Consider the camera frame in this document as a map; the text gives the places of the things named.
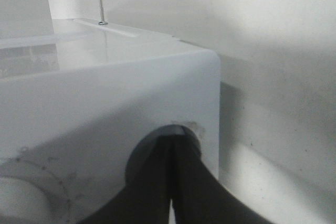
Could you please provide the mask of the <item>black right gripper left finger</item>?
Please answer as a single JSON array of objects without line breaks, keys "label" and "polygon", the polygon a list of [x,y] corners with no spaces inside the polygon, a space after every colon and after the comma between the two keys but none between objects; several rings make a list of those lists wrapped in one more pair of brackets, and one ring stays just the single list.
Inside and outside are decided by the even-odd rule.
[{"label": "black right gripper left finger", "polygon": [[84,223],[168,223],[170,215],[171,142],[157,138],[135,177]]}]

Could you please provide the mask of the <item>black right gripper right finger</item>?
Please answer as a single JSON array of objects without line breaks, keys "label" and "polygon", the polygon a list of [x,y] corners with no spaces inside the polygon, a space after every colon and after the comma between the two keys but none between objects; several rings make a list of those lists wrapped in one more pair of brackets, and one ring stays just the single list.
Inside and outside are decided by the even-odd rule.
[{"label": "black right gripper right finger", "polygon": [[172,139],[172,163],[176,223],[270,223],[218,182],[189,137]]}]

